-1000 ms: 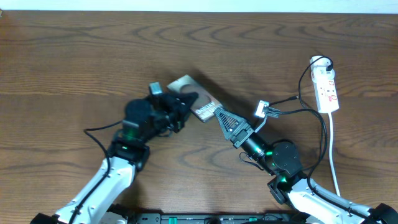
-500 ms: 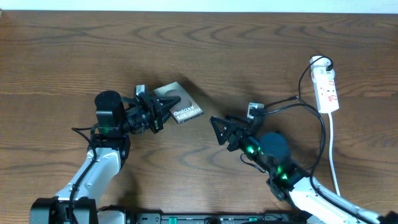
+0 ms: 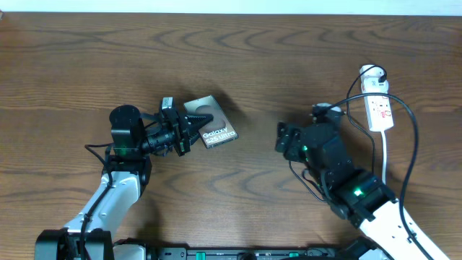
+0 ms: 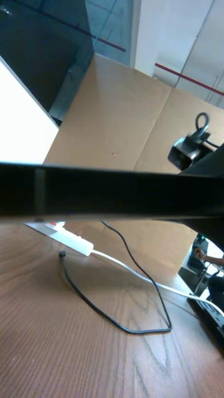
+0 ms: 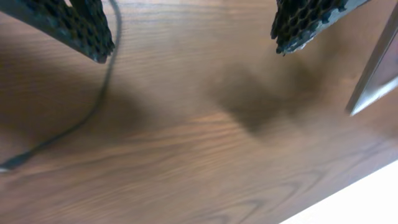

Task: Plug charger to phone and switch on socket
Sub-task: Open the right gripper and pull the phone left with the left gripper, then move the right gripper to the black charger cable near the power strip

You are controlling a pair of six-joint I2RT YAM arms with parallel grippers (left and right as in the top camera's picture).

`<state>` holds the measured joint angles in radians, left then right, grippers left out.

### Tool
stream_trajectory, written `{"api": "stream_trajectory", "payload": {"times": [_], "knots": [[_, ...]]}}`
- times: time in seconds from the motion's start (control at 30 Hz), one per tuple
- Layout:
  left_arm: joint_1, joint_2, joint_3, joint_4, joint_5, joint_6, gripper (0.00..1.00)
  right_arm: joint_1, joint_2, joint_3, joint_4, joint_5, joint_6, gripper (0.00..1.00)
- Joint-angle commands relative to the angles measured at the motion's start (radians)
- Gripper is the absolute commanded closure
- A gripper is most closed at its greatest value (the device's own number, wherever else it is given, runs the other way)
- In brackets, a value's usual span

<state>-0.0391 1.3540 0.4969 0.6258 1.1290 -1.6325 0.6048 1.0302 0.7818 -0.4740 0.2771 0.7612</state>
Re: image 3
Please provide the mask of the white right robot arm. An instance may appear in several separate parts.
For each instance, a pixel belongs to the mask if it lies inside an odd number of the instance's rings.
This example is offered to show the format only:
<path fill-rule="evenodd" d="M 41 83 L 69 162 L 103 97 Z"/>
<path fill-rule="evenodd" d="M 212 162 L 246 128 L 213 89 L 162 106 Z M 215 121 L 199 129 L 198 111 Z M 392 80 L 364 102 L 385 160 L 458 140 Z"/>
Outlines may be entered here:
<path fill-rule="evenodd" d="M 372 172 L 354 166 L 333 123 L 277 126 L 276 150 L 305 164 L 331 210 L 392 259 L 446 259 L 395 194 Z"/>

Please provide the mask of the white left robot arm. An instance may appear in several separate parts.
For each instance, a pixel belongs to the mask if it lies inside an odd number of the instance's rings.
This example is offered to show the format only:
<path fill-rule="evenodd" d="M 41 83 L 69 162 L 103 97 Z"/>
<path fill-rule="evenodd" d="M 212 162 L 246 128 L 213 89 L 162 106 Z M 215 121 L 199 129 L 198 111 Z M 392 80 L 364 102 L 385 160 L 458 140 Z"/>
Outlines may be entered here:
<path fill-rule="evenodd" d="M 151 155 L 175 150 L 183 156 L 199 138 L 211 114 L 181 113 L 174 105 L 153 115 L 122 105 L 109 115 L 113 142 L 103 144 L 98 189 L 81 212 L 59 230 L 44 230 L 35 242 L 35 259 L 157 259 L 147 242 L 113 236 L 130 208 L 139 200 L 152 172 Z"/>

